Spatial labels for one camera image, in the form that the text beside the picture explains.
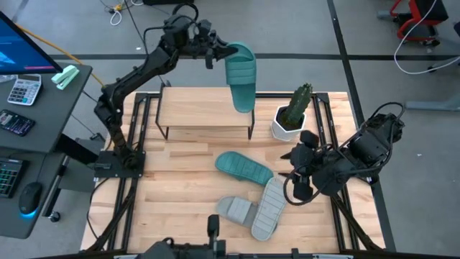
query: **cactus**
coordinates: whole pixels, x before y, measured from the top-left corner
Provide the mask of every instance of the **cactus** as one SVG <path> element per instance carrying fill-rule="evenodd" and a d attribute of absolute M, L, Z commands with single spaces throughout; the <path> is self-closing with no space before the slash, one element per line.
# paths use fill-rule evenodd
<path fill-rule="evenodd" d="M 303 112 L 311 100 L 313 87 L 309 83 L 295 90 L 287 109 L 281 114 L 281 123 L 284 127 L 297 127 L 302 119 Z"/>

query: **wooden table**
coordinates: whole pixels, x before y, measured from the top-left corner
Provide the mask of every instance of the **wooden table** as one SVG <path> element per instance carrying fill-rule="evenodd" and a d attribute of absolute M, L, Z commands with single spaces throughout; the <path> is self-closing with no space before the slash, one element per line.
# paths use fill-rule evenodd
<path fill-rule="evenodd" d="M 348 96 L 347 93 L 329 93 L 329 98 L 336 134 L 339 142 L 343 142 L 356 132 Z M 233 150 L 266 165 L 275 173 L 292 170 L 289 161 L 281 160 L 280 156 L 290 151 L 296 141 L 280 142 L 270 132 L 276 108 L 288 102 L 289 99 L 257 100 L 252 140 L 247 139 L 247 129 L 243 127 L 181 127 L 170 129 L 169 140 L 164 140 L 155 125 L 157 101 L 153 101 L 144 144 L 147 152 L 145 172 L 137 188 L 128 252 L 142 253 L 165 237 L 173 237 L 177 243 L 207 243 L 207 217 L 216 213 L 216 202 L 222 196 L 259 201 L 263 191 L 261 186 L 238 181 L 217 171 L 214 161 L 221 153 Z M 125 101 L 125 134 L 129 129 L 133 103 L 134 94 Z M 142 111 L 139 110 L 139 123 Z M 318 132 L 313 105 L 307 108 L 305 114 L 306 129 Z M 90 220 L 98 235 L 112 218 L 118 182 L 119 179 L 110 179 L 94 194 Z M 348 188 L 354 216 L 374 242 L 383 247 L 385 244 L 371 188 L 356 179 L 350 179 Z M 345 222 L 342 217 L 347 247 L 350 248 Z M 119 225 L 116 244 L 121 242 L 123 224 L 124 220 Z M 255 240 L 250 229 L 225 219 L 221 219 L 219 239 L 227 240 L 228 253 L 290 253 L 293 247 L 301 253 L 339 251 L 331 200 L 322 195 L 305 206 L 288 204 L 277 230 L 266 242 Z M 87 248 L 94 240 L 87 225 L 81 248 Z"/>

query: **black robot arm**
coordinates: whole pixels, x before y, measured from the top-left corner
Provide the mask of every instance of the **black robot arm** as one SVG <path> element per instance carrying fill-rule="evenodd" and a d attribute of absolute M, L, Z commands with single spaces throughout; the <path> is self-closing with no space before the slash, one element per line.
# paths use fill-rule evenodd
<path fill-rule="evenodd" d="M 151 78 L 172 71 L 180 56 L 204 57 L 206 67 L 212 69 L 213 59 L 220 60 L 238 51 L 235 47 L 227 47 L 227 43 L 217 36 L 216 31 L 211 30 L 208 20 L 197 22 L 196 19 L 197 16 L 192 19 L 182 14 L 173 14 L 166 19 L 164 26 L 158 27 L 163 29 L 164 35 L 156 49 L 147 56 L 144 65 L 134 67 L 133 71 L 102 89 L 94 112 L 109 131 L 114 142 L 114 153 L 126 169 L 136 168 L 139 163 L 137 152 L 128 146 L 121 131 L 126 96 Z M 190 27 L 193 27 L 193 38 L 189 35 Z"/>

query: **computer screen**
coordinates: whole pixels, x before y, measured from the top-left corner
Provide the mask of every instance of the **computer screen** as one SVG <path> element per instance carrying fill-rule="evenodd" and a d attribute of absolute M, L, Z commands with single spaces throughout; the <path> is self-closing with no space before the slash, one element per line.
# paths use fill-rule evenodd
<path fill-rule="evenodd" d="M 0 12 L 0 75 L 56 72 L 62 68 Z"/>

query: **red chair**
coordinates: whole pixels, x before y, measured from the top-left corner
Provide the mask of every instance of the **red chair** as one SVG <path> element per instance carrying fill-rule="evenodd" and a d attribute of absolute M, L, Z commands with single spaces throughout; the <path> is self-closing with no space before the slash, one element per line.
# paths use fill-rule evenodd
<path fill-rule="evenodd" d="M 416 25 L 422 18 L 424 18 L 433 6 L 433 2 L 435 0 L 409 0 L 410 13 L 395 13 L 395 9 L 401 1 L 402 0 L 396 1 L 390 10 L 390 15 L 394 17 L 393 21 L 399 23 L 400 25 L 400 28 L 397 31 L 397 37 L 402 40 L 412 26 Z M 449 16 L 447 15 L 447 11 L 442 0 L 438 0 L 430 14 L 410 33 L 410 36 L 406 37 L 406 40 L 420 42 L 431 42 L 436 40 L 438 33 L 434 26 L 446 21 L 448 18 Z"/>

